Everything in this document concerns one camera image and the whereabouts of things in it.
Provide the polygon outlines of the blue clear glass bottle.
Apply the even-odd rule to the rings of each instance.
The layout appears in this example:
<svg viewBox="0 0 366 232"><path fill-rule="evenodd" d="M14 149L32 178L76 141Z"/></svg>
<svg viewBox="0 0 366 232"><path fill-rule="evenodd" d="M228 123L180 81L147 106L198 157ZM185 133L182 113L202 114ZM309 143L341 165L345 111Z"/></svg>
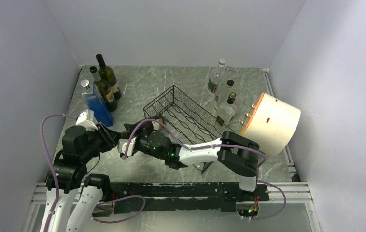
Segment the blue clear glass bottle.
<svg viewBox="0 0 366 232"><path fill-rule="evenodd" d="M82 87L81 94L88 109L94 112L94 118L97 122L103 123L106 127L113 125L113 118L109 109L98 89L98 87L89 80L80 82Z"/></svg>

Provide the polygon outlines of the black wire wine rack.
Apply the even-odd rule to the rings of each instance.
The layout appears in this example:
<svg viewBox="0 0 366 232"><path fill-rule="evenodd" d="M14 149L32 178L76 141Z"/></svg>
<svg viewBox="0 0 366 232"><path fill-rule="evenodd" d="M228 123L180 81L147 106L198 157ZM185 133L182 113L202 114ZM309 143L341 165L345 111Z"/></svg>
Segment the black wire wine rack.
<svg viewBox="0 0 366 232"><path fill-rule="evenodd" d="M143 108L145 118L162 116L164 124L184 144L200 144L232 131L216 117L172 85Z"/></svg>

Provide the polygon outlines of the green bottle silver cap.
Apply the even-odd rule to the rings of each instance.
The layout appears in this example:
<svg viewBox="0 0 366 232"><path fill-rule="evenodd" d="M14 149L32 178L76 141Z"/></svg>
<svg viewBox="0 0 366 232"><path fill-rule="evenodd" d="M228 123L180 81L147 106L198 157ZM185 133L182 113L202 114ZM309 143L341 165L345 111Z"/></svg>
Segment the green bottle silver cap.
<svg viewBox="0 0 366 232"><path fill-rule="evenodd" d="M101 96L103 97L109 112L115 111L117 109L117 103L109 82L105 79L102 79L96 66L91 66L89 70L94 78L94 84L98 87L98 90L101 93Z"/></svg>

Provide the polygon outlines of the dark green black-capped bottle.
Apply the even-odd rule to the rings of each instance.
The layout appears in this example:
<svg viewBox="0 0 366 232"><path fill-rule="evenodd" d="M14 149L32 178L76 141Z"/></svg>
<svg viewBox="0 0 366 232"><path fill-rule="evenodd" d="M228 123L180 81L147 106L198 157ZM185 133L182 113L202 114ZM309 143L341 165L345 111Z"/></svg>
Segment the dark green black-capped bottle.
<svg viewBox="0 0 366 232"><path fill-rule="evenodd" d="M98 65L99 65L98 72L99 72L101 78L105 79L109 83L109 85L113 91L115 100L116 101L119 100L122 96L122 93L119 89L118 81L116 79L113 69L110 66L106 65L102 54L96 54L95 57L98 62Z"/></svg>

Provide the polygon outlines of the clear bottle white label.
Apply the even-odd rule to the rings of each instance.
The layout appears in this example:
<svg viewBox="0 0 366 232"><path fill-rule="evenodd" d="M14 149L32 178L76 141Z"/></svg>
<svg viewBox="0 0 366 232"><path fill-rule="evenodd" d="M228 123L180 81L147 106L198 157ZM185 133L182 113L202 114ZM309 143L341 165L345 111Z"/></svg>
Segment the clear bottle white label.
<svg viewBox="0 0 366 232"><path fill-rule="evenodd" d="M232 79L221 81L218 86L216 93L214 95L214 103L213 106L215 110L218 109L220 104L225 102L229 96L229 94L233 90L234 81Z"/></svg>

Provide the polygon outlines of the clear bottle orange black label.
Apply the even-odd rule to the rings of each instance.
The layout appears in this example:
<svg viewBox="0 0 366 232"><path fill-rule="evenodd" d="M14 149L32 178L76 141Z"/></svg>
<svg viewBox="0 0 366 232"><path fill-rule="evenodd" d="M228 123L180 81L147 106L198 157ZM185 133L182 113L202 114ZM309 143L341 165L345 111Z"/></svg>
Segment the clear bottle orange black label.
<svg viewBox="0 0 366 232"><path fill-rule="evenodd" d="M217 116L216 116L216 122L223 126L223 125L229 125L229 123L232 121L233 117L235 116L237 112L237 106L235 105L236 100L236 93L231 92L228 95L227 100L224 103L221 103L220 106L217 109Z"/></svg>

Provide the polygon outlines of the frosted clear slim bottle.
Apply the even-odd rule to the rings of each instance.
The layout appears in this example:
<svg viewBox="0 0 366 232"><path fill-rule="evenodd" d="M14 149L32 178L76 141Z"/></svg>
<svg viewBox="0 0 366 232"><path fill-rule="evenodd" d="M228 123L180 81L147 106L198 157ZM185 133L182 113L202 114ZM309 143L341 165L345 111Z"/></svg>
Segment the frosted clear slim bottle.
<svg viewBox="0 0 366 232"><path fill-rule="evenodd" d="M215 94L218 88L218 84L225 71L226 60L224 58L219 59L218 65L211 70L211 74L208 77L207 88L211 94Z"/></svg>

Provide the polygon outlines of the dark red gold-capped bottle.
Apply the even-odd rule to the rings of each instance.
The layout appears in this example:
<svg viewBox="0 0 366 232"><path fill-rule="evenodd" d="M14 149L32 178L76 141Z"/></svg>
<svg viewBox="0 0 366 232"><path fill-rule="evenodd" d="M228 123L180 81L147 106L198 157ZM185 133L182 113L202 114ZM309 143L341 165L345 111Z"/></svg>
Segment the dark red gold-capped bottle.
<svg viewBox="0 0 366 232"><path fill-rule="evenodd" d="M164 122L163 118L158 118L158 119L155 119L155 121L152 121L152 126L155 131L163 131L164 124L165 124L165 122Z"/></svg>

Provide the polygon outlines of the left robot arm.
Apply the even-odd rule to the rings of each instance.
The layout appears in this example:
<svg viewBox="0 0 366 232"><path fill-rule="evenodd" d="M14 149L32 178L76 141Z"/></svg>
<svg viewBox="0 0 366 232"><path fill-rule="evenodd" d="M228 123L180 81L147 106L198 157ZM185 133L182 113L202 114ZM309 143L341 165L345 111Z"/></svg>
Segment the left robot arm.
<svg viewBox="0 0 366 232"><path fill-rule="evenodd" d="M94 157L114 149L122 133L98 123L94 129L71 126L62 138L62 150L48 172L46 209L42 232L79 232L99 201L113 200L109 177L88 174Z"/></svg>

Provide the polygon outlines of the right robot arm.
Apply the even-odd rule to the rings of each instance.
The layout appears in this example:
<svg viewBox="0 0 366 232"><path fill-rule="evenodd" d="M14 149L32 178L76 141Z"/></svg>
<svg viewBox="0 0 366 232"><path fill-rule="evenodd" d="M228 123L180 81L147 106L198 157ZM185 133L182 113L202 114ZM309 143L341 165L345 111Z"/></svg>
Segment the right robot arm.
<svg viewBox="0 0 366 232"><path fill-rule="evenodd" d="M219 162L240 176L239 195L244 200L257 194L259 158L265 158L258 143L231 131L209 142L183 144L159 119L135 124L132 132L120 139L117 149L123 159L141 152L177 170L197 163Z"/></svg>

